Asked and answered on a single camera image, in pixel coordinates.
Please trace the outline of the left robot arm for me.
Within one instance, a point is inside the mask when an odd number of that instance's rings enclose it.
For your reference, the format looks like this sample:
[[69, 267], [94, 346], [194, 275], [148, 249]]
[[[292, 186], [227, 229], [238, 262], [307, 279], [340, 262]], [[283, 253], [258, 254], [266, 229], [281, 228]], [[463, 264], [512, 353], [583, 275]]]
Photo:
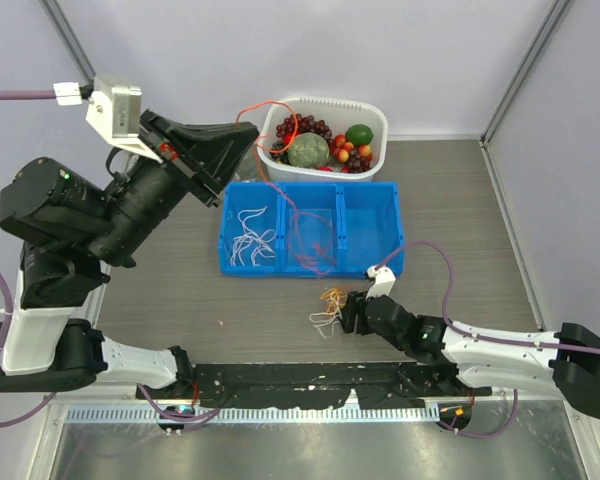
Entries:
[[0, 226], [23, 243], [12, 317], [0, 327], [0, 392], [118, 383], [185, 397], [195, 372], [182, 348], [124, 345], [76, 313], [109, 268], [135, 266], [134, 252], [185, 196], [217, 206], [258, 135], [250, 122], [188, 125], [145, 111], [148, 153], [105, 188], [49, 157], [26, 164], [0, 193]]

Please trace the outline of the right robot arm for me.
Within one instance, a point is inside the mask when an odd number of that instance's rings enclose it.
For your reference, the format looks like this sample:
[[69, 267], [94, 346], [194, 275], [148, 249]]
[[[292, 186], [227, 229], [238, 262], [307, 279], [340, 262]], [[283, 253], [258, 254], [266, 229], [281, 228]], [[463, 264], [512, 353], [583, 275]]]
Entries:
[[464, 386], [516, 389], [562, 398], [600, 420], [600, 337], [580, 324], [557, 332], [483, 329], [360, 292], [348, 295], [340, 324], [345, 333], [376, 334], [408, 358], [436, 365], [431, 380], [442, 394]]

